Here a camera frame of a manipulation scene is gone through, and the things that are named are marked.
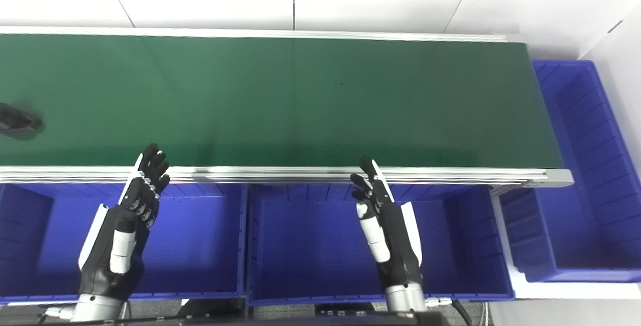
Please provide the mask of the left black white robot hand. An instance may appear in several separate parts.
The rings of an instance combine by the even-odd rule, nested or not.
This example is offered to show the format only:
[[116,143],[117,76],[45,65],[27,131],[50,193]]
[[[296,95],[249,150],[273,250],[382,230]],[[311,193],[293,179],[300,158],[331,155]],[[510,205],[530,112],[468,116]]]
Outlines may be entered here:
[[78,258],[79,294],[127,301],[144,273],[143,252],[160,196],[169,185],[169,163],[157,144],[138,155],[114,206],[101,204]]

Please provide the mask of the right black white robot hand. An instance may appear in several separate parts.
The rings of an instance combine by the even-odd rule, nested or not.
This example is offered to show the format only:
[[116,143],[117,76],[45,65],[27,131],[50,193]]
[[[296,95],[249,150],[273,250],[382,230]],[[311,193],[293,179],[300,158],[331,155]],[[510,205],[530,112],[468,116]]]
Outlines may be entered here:
[[382,288],[422,285],[423,253],[414,207],[398,204],[375,160],[362,155],[359,167],[366,175],[350,175],[359,224],[375,259]]

